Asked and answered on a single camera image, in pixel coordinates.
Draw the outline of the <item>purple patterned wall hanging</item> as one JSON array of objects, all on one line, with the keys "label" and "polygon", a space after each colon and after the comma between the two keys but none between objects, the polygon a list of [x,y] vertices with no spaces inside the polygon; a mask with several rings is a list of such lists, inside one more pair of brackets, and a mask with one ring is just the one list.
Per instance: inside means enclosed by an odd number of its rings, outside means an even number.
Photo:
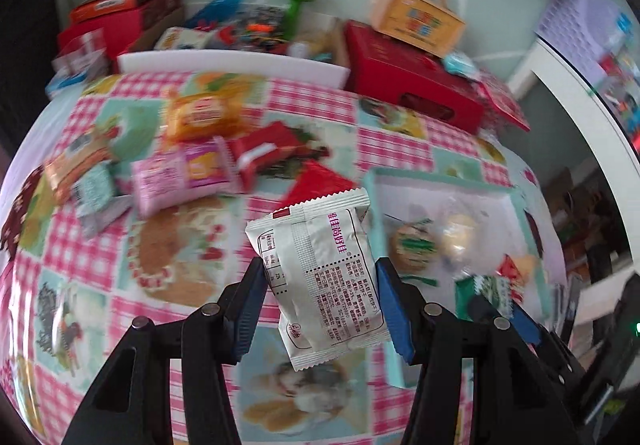
[{"label": "purple patterned wall hanging", "polygon": [[631,31],[629,17],[612,0],[550,0],[535,34],[597,87],[606,77],[606,60]]}]

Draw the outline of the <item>dark colourful snack bag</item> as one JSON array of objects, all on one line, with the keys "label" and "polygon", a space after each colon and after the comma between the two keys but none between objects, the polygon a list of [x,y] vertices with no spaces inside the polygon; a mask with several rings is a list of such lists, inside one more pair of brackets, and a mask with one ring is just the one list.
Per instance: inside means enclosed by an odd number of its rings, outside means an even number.
[{"label": "dark colourful snack bag", "polygon": [[218,40],[224,49],[276,53],[288,44],[284,38],[285,9],[274,5],[242,5],[221,26]]}]

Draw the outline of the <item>green white snack packet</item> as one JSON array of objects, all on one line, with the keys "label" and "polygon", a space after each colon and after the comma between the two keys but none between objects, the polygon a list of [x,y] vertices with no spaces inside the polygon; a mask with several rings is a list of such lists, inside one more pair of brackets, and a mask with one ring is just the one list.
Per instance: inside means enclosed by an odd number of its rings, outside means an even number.
[{"label": "green white snack packet", "polygon": [[454,300],[456,300],[457,317],[471,321],[469,312],[471,300],[480,295],[507,319],[513,314],[511,285],[506,277],[499,275],[469,275],[454,282]]}]

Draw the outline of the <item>large red gift box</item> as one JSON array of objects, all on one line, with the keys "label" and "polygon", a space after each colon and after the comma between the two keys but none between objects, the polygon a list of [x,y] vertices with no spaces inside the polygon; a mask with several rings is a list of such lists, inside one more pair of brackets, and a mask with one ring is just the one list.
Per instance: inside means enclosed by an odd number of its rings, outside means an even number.
[{"label": "large red gift box", "polygon": [[448,74],[439,60],[348,20],[344,37],[350,63],[346,89],[475,134],[485,107],[471,84]]}]

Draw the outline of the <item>red white wrapped snack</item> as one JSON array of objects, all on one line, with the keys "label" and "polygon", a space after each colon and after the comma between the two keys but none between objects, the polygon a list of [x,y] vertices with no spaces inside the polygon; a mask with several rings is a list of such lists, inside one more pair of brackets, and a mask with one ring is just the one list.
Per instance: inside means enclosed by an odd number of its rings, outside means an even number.
[{"label": "red white wrapped snack", "polygon": [[296,155],[304,147],[292,128],[274,121],[228,142],[242,190],[250,192],[260,171]]}]

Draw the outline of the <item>white table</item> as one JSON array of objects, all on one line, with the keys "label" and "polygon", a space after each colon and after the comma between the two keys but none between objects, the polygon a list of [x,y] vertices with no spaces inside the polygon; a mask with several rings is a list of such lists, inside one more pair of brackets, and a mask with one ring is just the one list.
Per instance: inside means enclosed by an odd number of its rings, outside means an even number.
[{"label": "white table", "polygon": [[575,324],[591,323],[611,314],[627,280],[639,272],[639,157],[608,107],[590,90],[570,63],[536,39],[508,80],[520,100],[541,82],[570,117],[596,158],[611,188],[626,231],[630,262],[612,276],[580,293]]}]

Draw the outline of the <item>white foam board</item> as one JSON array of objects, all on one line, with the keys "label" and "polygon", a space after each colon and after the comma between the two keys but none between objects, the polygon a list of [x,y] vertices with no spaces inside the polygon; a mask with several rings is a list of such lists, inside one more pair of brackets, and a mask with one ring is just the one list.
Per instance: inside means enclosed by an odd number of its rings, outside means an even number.
[{"label": "white foam board", "polygon": [[319,84],[343,89],[348,67],[286,55],[231,50],[166,50],[122,53],[122,74],[131,72],[234,72]]}]

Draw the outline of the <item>orange brown biscuit packet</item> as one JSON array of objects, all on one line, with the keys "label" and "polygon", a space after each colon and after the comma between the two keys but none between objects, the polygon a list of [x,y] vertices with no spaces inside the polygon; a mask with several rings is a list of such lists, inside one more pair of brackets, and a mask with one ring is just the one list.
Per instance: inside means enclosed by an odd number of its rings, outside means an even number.
[{"label": "orange brown biscuit packet", "polygon": [[55,203],[64,205],[70,199],[73,185],[94,166],[116,160],[108,137],[100,129],[93,127],[78,135],[62,153],[44,166]]}]

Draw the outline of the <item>white round cake packet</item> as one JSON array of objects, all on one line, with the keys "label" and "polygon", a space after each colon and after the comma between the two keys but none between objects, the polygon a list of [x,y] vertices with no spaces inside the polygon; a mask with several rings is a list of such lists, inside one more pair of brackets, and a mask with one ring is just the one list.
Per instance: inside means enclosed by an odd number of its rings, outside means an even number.
[{"label": "white round cake packet", "polygon": [[456,276],[476,274],[485,220],[465,198],[449,196],[436,217],[436,243],[446,270]]}]

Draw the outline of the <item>green dumbbell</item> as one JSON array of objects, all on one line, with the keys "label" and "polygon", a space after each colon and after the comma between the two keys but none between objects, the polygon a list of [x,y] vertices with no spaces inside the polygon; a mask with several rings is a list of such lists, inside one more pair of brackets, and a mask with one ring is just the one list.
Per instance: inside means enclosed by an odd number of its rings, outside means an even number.
[{"label": "green dumbbell", "polygon": [[302,6],[305,3],[313,1],[314,0],[288,0],[288,9],[285,11],[283,17],[282,35],[285,40],[291,40],[295,36]]}]

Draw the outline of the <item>yellow pudding jelly cup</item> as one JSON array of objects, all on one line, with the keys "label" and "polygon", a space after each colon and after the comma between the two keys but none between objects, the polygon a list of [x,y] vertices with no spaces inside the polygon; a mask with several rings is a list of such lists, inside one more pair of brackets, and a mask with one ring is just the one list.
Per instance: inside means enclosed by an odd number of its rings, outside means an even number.
[{"label": "yellow pudding jelly cup", "polygon": [[518,270],[518,282],[525,287],[539,265],[539,257],[533,254],[526,254],[521,257],[514,257],[512,261],[515,269]]}]

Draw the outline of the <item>white silver snack packet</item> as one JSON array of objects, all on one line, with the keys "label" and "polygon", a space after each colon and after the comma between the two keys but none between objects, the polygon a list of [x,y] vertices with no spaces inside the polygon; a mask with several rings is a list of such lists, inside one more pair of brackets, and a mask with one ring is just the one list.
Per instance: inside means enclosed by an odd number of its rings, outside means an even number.
[{"label": "white silver snack packet", "polygon": [[390,340],[356,188],[299,202],[250,221],[245,234],[280,307],[292,367],[305,370]]}]

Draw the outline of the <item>pink swiss roll packet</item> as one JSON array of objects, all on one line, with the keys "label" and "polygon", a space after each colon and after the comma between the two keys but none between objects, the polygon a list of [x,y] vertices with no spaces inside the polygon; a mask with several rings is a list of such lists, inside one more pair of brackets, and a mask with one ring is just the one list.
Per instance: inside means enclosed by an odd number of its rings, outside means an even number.
[{"label": "pink swiss roll packet", "polygon": [[241,191],[228,144],[220,136],[134,161],[131,181],[141,219],[196,199]]}]

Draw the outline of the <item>light blue tissue packet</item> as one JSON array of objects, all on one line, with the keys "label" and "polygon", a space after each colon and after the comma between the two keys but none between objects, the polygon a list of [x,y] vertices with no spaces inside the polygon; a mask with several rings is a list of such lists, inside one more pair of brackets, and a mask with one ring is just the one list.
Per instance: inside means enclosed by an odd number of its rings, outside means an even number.
[{"label": "light blue tissue packet", "polygon": [[471,81],[480,80],[480,70],[466,54],[452,51],[442,58],[442,67],[450,75],[462,77]]}]

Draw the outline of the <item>yellow children's day box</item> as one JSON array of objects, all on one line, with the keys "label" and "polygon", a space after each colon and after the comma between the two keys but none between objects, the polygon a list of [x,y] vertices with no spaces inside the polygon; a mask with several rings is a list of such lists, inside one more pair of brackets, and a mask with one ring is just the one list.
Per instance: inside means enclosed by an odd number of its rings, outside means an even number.
[{"label": "yellow children's day box", "polygon": [[466,28],[447,0],[372,0],[369,23],[379,34],[439,58],[456,47]]}]

